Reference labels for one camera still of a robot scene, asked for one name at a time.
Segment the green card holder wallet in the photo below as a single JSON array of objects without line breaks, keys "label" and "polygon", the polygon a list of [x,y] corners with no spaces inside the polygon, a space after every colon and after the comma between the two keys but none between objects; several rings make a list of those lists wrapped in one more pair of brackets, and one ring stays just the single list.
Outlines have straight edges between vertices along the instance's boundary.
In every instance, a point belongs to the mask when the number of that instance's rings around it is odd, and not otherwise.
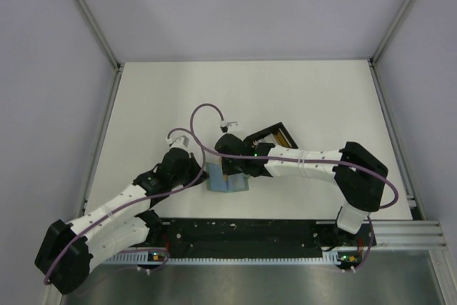
[{"label": "green card holder wallet", "polygon": [[238,191],[248,191],[248,176],[245,174],[234,174],[226,176],[222,172],[219,164],[207,163],[206,173],[206,188],[209,191],[232,193]]}]

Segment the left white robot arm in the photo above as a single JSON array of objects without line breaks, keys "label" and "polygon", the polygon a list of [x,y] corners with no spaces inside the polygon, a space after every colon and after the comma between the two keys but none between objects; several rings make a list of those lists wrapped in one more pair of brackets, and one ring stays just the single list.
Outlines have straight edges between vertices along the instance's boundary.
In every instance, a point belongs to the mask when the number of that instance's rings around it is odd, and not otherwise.
[{"label": "left white robot arm", "polygon": [[112,200],[77,219],[47,229],[34,264],[44,284],[70,294],[105,260],[137,244],[157,244],[162,235],[153,208],[169,196],[204,182],[204,163],[171,147],[153,169],[139,174]]}]

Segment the black card box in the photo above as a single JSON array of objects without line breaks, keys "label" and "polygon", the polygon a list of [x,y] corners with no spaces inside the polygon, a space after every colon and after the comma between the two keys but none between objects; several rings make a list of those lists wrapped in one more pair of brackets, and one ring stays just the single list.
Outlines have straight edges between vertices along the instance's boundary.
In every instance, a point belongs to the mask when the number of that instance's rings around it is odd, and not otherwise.
[{"label": "black card box", "polygon": [[292,136],[286,129],[286,127],[283,125],[282,122],[278,122],[272,126],[269,126],[265,129],[262,129],[260,131],[257,131],[253,134],[248,135],[243,141],[251,146],[256,146],[260,144],[258,142],[259,139],[269,135],[273,134],[276,141],[277,145],[290,148],[290,149],[297,149],[298,145],[296,142],[293,140]]}]

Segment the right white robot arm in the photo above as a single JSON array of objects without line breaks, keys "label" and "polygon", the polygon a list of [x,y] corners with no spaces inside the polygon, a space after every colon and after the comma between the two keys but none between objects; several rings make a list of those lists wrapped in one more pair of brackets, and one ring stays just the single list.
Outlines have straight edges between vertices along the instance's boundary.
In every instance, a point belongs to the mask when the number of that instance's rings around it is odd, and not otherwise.
[{"label": "right white robot arm", "polygon": [[328,182],[344,197],[333,236],[351,244],[360,234],[365,218],[380,209],[388,168],[362,145],[346,142],[334,151],[306,151],[259,143],[252,145],[233,134],[224,134],[215,144],[223,173],[252,177],[300,176]]}]

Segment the gold orange card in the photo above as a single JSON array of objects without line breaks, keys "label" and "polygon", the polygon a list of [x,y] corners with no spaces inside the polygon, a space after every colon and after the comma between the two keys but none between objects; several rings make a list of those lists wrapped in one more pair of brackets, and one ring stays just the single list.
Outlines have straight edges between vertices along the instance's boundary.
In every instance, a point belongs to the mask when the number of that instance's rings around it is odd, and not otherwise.
[{"label": "gold orange card", "polygon": [[224,182],[228,181],[229,172],[230,172],[230,165],[229,162],[225,158],[219,159],[219,165],[221,167],[222,179]]}]

